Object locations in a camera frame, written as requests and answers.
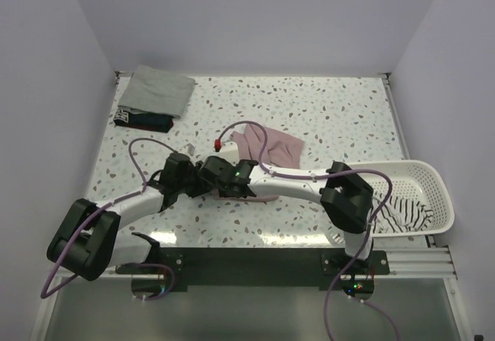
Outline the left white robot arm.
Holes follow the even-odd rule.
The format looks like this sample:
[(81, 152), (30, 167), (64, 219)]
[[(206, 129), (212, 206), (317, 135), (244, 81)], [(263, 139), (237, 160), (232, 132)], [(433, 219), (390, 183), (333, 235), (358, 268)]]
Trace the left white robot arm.
[(159, 178), (148, 180), (144, 189), (113, 202), (76, 200), (51, 240), (47, 258), (88, 281), (97, 279), (107, 267), (118, 263), (114, 250), (123, 226), (161, 213), (182, 194), (193, 198), (209, 191), (198, 177), (202, 165), (175, 152), (166, 159)]

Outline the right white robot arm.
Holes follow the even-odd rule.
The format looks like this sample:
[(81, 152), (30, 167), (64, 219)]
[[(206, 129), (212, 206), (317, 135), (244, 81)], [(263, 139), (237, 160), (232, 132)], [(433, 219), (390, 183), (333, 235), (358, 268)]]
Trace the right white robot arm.
[(343, 231), (346, 268), (360, 274), (371, 266), (373, 243), (367, 228), (374, 189), (347, 164), (334, 162), (328, 169), (301, 170), (245, 159), (233, 164), (210, 156), (198, 176), (222, 197), (274, 195), (318, 203), (333, 226)]

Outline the pink tank top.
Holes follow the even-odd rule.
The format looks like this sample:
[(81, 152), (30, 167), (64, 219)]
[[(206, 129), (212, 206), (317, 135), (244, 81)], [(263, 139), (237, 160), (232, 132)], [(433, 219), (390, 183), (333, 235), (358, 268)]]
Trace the pink tank top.
[(237, 143), (240, 160), (258, 160), (265, 139), (261, 160), (266, 165), (299, 169), (304, 141), (283, 131), (266, 128), (253, 121), (239, 121), (231, 127), (244, 124), (242, 133), (233, 131), (230, 140)]

